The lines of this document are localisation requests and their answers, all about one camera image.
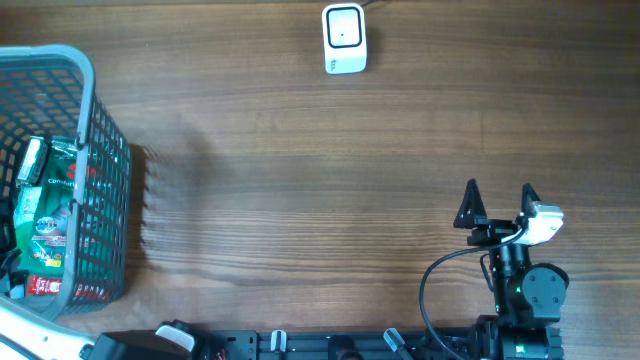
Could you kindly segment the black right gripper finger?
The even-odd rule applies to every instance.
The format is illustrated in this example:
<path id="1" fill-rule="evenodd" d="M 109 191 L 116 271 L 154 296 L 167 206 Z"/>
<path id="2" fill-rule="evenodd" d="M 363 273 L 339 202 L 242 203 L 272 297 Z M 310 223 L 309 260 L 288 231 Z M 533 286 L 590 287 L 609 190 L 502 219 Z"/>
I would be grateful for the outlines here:
<path id="1" fill-rule="evenodd" d="M 454 219 L 453 227 L 457 229 L 474 229 L 488 225 L 488 217 L 477 185 L 470 179 L 465 188 L 463 200 Z"/>
<path id="2" fill-rule="evenodd" d="M 525 216 L 535 215 L 535 206 L 540 201 L 540 197 L 535 192 L 530 183 L 526 183 L 522 187 L 521 212 Z"/>

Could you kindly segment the green 3M gloves packet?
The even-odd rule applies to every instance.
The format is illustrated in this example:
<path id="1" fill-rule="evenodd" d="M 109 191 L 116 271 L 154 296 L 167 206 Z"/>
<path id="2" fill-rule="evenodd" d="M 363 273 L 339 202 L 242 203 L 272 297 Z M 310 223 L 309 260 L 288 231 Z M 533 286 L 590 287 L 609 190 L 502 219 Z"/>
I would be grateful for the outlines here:
<path id="1" fill-rule="evenodd" d="M 34 220 L 16 227 L 18 269 L 32 275 L 60 277 L 64 272 L 68 221 L 72 215 L 78 147 L 66 138 L 50 143 Z"/>

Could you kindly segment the small green white box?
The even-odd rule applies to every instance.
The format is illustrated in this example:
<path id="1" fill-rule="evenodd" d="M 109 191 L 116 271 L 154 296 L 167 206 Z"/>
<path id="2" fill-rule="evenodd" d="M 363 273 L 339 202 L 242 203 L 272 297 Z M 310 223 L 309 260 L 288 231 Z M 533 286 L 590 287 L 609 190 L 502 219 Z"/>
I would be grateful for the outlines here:
<path id="1" fill-rule="evenodd" d="M 43 137 L 32 136 L 29 139 L 16 177 L 18 186 L 34 185 L 38 182 L 47 153 L 48 144 Z"/>

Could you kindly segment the red Nescafe sachet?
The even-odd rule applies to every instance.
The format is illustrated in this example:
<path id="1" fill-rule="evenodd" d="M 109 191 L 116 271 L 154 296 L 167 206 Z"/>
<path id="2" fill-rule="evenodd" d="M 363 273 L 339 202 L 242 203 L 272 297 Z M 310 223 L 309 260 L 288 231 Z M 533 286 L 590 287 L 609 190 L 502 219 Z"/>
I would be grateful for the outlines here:
<path id="1" fill-rule="evenodd" d="M 31 275 L 28 281 L 27 293 L 34 296 L 57 295 L 60 292 L 62 279 Z"/>

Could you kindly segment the light green wipes packet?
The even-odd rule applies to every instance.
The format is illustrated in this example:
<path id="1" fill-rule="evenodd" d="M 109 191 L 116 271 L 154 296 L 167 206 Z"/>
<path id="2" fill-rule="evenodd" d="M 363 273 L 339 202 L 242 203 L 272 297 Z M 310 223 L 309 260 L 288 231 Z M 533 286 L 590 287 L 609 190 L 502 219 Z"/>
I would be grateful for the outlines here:
<path id="1" fill-rule="evenodd" d="M 19 227 L 34 220 L 40 200 L 40 186 L 24 186 L 20 189 L 18 202 L 14 210 L 14 225 Z"/>

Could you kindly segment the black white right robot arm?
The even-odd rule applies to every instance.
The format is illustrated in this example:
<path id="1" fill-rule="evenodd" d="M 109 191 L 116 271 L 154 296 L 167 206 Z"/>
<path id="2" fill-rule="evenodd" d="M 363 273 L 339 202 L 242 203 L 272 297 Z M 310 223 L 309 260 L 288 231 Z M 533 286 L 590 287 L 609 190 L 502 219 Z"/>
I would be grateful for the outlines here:
<path id="1" fill-rule="evenodd" d="M 477 182 L 467 182 L 453 226 L 469 229 L 467 244 L 489 258 L 483 274 L 496 314 L 481 316 L 466 346 L 472 359 L 558 360 L 564 357 L 560 321 L 569 276 L 550 263 L 531 262 L 529 249 L 551 240 L 563 226 L 562 209 L 543 202 L 533 187 L 522 189 L 521 210 L 513 221 L 491 219 Z"/>

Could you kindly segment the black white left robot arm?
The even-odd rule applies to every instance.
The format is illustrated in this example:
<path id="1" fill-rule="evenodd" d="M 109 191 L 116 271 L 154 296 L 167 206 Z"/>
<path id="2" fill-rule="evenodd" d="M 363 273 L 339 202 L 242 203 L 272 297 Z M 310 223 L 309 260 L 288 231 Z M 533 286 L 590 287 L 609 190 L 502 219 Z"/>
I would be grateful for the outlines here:
<path id="1" fill-rule="evenodd" d="M 168 324 L 155 330 L 81 332 L 1 298 L 3 359 L 195 359 L 196 345 L 194 335 Z"/>

